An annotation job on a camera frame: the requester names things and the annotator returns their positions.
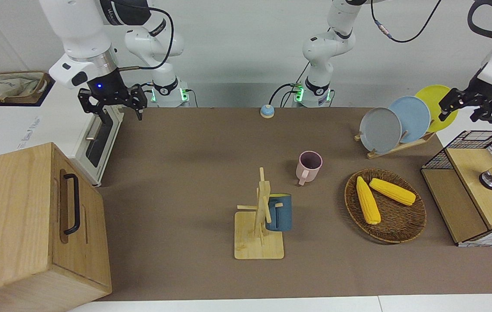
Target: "corn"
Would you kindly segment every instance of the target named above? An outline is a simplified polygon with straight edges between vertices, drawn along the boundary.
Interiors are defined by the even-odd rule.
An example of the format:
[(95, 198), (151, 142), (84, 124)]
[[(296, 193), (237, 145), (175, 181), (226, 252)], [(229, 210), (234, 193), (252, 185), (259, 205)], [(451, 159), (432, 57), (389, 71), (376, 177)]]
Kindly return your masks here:
[(369, 186), (384, 196), (392, 198), (406, 206), (411, 206), (416, 201), (416, 194), (390, 182), (373, 178), (371, 179)]
[(359, 205), (361, 205), (361, 211), (363, 212), (365, 222), (368, 224), (379, 224), (381, 222), (381, 214), (379, 213), (377, 202), (375, 201), (375, 197), (373, 197), (373, 193), (371, 193), (369, 186), (361, 176), (357, 177), (355, 189), (357, 190), (357, 197), (359, 199)]

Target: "black cable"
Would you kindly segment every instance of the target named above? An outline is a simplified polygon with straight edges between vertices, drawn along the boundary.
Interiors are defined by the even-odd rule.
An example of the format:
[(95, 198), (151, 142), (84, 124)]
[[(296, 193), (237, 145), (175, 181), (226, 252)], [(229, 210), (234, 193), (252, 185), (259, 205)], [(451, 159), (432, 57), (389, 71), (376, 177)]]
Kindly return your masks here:
[(381, 32), (383, 34), (385, 34), (390, 40), (397, 42), (397, 43), (407, 43), (407, 42), (415, 40), (417, 37), (420, 36), (421, 33), (423, 33), (423, 31), (425, 30), (425, 28), (429, 24), (430, 19), (433, 17), (434, 12), (436, 12), (436, 10), (437, 10), (437, 8), (441, 2), (442, 2), (442, 0), (437, 1), (436, 5), (433, 8), (433, 11), (430, 13), (429, 18), (427, 19), (427, 21), (425, 22), (425, 24), (423, 25), (421, 30), (415, 36), (413, 36), (411, 39), (407, 39), (407, 40), (397, 40), (396, 38), (392, 37), (392, 34), (390, 34), (390, 32), (384, 27), (384, 25), (379, 23), (379, 21), (375, 17), (375, 11), (373, 9), (373, 0), (371, 0), (371, 16), (373, 17), (373, 22), (375, 22), (375, 24), (377, 24), (377, 26), (381, 30)]
[(161, 63), (159, 65), (156, 65), (154, 67), (139, 66), (138, 69), (158, 69), (159, 67), (165, 65), (165, 63), (167, 62), (167, 59), (169, 58), (169, 55), (171, 54), (171, 49), (173, 48), (173, 39), (175, 36), (175, 24), (173, 22), (173, 18), (171, 17), (171, 15), (168, 14), (168, 12), (166, 12), (165, 10), (161, 10), (161, 9), (157, 9), (157, 8), (151, 8), (149, 6), (133, 6), (132, 4), (120, 2), (119, 0), (111, 0), (111, 2), (114, 2), (116, 4), (120, 4), (121, 6), (129, 7), (129, 8), (148, 9), (150, 11), (159, 12), (159, 13), (165, 14), (169, 18), (169, 22), (171, 24), (171, 41), (169, 42), (169, 48), (167, 49), (167, 54), (165, 55), (165, 58), (163, 58), (163, 61), (161, 61)]
[(332, 97), (331, 97), (331, 103), (329, 104), (329, 107), (332, 106), (332, 101), (335, 100), (335, 95), (336, 95), (336, 91), (334, 89), (331, 89), (331, 92), (332, 92)]
[(284, 95), (282, 95), (282, 99), (281, 99), (281, 105), (280, 105), (280, 108), (283, 108), (284, 107), (284, 98), (286, 97), (287, 94), (292, 94), (292, 93), (295, 93), (294, 91), (288, 91), (286, 92)]
[(284, 85), (281, 85), (280, 87), (278, 87), (274, 92), (273, 92), (273, 95), (271, 95), (271, 99), (269, 100), (269, 105), (271, 105), (271, 103), (273, 102), (273, 98), (275, 97), (275, 95), (277, 95), (277, 93), (279, 93), (279, 91), (281, 91), (283, 88), (285, 87), (295, 87), (296, 85), (294, 83), (286, 83)]
[(186, 89), (185, 91), (194, 93), (194, 101), (196, 102), (196, 107), (199, 107), (198, 106), (198, 96), (196, 95), (196, 91), (194, 91), (192, 89)]
[[(298, 76), (298, 79), (296, 79), (296, 84), (298, 84), (300, 82), (300, 79), (302, 78), (302, 75), (306, 72), (307, 70), (307, 67), (310, 65), (310, 62), (307, 62), (306, 66), (303, 68), (303, 71), (302, 73)], [(281, 107), (284, 107), (286, 106), (286, 103), (288, 102), (288, 100), (290, 99), (290, 94), (288, 95), (288, 97), (286, 98), (286, 101), (284, 101), (284, 105), (281, 105)]]

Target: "wicker tray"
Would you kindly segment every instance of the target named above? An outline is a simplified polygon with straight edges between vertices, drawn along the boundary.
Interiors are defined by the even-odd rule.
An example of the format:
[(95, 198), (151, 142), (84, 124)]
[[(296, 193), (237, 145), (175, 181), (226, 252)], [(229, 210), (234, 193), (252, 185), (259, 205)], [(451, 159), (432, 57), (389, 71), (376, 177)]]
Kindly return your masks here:
[[(416, 194), (416, 201), (412, 206), (406, 206), (398, 203), (396, 200), (390, 199), (381, 193), (371, 190), (379, 212), (381, 213), (381, 222), (377, 225), (370, 225), (365, 222), (361, 206), (355, 190), (355, 180), (358, 176), (369, 183), (372, 178), (378, 178), (391, 182), (398, 186), (402, 186)], [(365, 232), (380, 241), (388, 243), (404, 243), (418, 237), (425, 228), (427, 223), (427, 214), (425, 213), (425, 205), (419, 194), (414, 188), (394, 172), (369, 168), (361, 170), (353, 174), (344, 190), (344, 198), (346, 208), (354, 222)]]

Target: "brown table surface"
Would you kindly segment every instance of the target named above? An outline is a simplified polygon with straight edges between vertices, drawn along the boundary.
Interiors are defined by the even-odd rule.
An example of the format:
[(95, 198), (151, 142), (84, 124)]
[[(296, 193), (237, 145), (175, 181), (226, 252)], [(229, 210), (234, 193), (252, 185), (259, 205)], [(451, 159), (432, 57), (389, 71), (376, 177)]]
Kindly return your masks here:
[[(364, 108), (127, 111), (99, 191), (113, 294), (102, 300), (179, 300), (492, 293), (492, 247), (455, 247), (420, 167), (427, 144), (373, 160), (354, 142)], [(297, 186), (297, 157), (323, 156)], [(282, 260), (235, 260), (237, 204), (254, 204), (258, 167), (273, 193), (293, 194)], [(418, 191), (427, 227), (383, 245), (356, 228), (343, 198), (354, 172), (383, 168)]]

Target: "pink mug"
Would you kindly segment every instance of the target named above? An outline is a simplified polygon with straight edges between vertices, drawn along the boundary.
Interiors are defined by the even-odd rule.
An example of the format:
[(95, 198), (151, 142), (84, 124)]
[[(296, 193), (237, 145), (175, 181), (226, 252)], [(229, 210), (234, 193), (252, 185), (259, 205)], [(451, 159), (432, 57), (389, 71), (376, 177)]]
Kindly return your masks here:
[(300, 154), (298, 167), (296, 167), (296, 176), (300, 179), (299, 184), (311, 182), (323, 166), (323, 158), (312, 150), (307, 150)]

